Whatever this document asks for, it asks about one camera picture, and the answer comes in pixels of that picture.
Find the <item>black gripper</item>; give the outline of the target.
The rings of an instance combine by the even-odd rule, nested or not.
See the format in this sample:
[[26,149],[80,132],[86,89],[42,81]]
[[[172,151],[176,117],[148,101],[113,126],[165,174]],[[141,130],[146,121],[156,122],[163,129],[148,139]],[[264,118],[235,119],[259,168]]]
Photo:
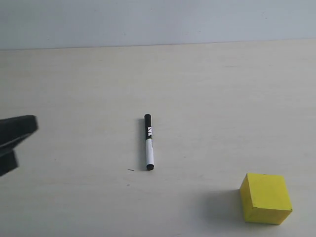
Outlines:
[[18,167],[15,148],[38,130],[37,117],[24,115],[0,120],[0,175]]

